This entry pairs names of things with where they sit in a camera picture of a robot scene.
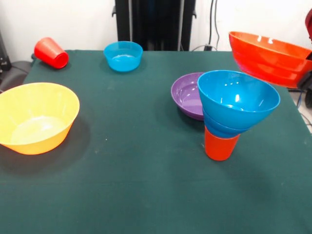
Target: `plastic bowl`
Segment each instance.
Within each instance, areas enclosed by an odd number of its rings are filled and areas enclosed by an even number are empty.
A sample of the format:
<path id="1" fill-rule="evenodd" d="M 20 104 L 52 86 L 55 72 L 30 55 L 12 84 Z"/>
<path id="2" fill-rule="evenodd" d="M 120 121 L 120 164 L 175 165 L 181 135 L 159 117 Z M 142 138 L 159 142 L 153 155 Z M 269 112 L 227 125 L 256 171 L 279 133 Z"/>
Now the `plastic bowl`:
<path id="1" fill-rule="evenodd" d="M 248 129 L 280 103 L 268 83 L 242 72 L 211 71 L 198 79 L 199 96 L 209 116 L 229 128 Z"/>
<path id="2" fill-rule="evenodd" d="M 211 134 L 215 135 L 216 137 L 232 138 L 232 137 L 237 136 L 238 134 L 241 134 L 241 133 L 249 130 L 249 128 L 247 128 L 247 129 L 235 129 L 235 128 L 226 127 L 226 126 L 218 123 L 214 119 L 212 119 L 204 109 L 203 109 L 203 114 L 204 114 L 205 126 L 207 127 L 209 132 Z"/>
<path id="3" fill-rule="evenodd" d="M 79 112 L 79 99 L 54 83 L 30 83 L 0 94 L 0 144 L 37 155 L 60 145 Z"/>
<path id="4" fill-rule="evenodd" d="M 190 73 L 181 76 L 171 87 L 171 96 L 180 110 L 188 117 L 203 121 L 203 106 L 201 105 L 197 80 L 203 72 Z"/>
<path id="5" fill-rule="evenodd" d="M 312 50 L 259 35 L 230 32 L 233 57 L 239 68 L 256 78 L 296 88 L 310 70 Z"/>
<path id="6" fill-rule="evenodd" d="M 142 47 L 131 41 L 118 41 L 104 49 L 108 65 L 118 72 L 129 72 L 136 69 L 141 62 L 142 54 Z"/>

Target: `orange cup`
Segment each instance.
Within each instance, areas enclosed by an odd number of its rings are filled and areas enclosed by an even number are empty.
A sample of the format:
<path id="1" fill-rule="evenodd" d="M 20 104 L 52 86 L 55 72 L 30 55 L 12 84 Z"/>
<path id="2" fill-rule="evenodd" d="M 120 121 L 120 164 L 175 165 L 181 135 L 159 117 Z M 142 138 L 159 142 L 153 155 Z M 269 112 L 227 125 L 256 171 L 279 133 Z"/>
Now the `orange cup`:
<path id="1" fill-rule="evenodd" d="M 209 158 L 216 161 L 227 160 L 240 135 L 232 138 L 219 138 L 212 135 L 205 126 L 205 151 Z"/>
<path id="2" fill-rule="evenodd" d="M 52 38 L 43 38 L 37 42 L 35 56 L 57 69 L 68 63 L 68 54 Z"/>

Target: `purple bowl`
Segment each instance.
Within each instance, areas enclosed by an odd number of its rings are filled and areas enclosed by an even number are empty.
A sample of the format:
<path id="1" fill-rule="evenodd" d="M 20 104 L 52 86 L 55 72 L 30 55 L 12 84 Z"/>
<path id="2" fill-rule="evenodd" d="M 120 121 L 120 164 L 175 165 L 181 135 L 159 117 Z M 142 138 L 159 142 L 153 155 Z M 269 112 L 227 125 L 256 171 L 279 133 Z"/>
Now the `purple bowl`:
<path id="1" fill-rule="evenodd" d="M 184 75 L 177 79 L 171 87 L 171 96 L 177 106 L 187 116 L 203 121 L 203 106 L 197 86 L 198 78 L 203 72 Z"/>

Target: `yellow bowl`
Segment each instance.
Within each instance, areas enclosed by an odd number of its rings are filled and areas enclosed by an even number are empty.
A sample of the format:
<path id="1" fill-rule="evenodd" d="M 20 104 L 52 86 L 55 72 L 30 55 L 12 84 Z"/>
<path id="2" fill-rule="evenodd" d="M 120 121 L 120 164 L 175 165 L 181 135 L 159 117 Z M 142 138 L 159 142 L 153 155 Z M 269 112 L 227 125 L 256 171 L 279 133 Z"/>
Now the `yellow bowl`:
<path id="1" fill-rule="evenodd" d="M 59 146 L 79 112 L 79 99 L 54 83 L 30 83 L 0 94 L 0 144 L 38 155 Z"/>

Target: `blue bowl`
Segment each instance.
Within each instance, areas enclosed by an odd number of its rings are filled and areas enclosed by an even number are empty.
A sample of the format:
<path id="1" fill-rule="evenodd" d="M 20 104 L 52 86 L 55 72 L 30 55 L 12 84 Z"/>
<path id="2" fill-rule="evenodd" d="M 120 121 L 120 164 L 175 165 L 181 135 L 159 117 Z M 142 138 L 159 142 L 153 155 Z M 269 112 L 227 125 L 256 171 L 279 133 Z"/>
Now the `blue bowl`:
<path id="1" fill-rule="evenodd" d="M 209 132 L 211 134 L 215 135 L 216 137 L 232 138 L 232 137 L 235 137 L 238 134 L 241 134 L 241 133 L 243 133 L 249 129 L 249 128 L 247 128 L 247 129 L 229 128 L 229 127 L 226 127 L 222 124 L 219 124 L 217 121 L 212 119 L 204 109 L 203 109 L 203 114 L 204 114 L 205 126 L 207 127 Z"/>
<path id="2" fill-rule="evenodd" d="M 118 41 L 104 49 L 108 65 L 118 72 L 136 69 L 140 65 L 142 54 L 142 47 L 131 41 Z"/>
<path id="3" fill-rule="evenodd" d="M 203 109 L 229 128 L 249 129 L 280 103 L 278 92 L 270 84 L 242 72 L 206 72 L 197 84 Z"/>

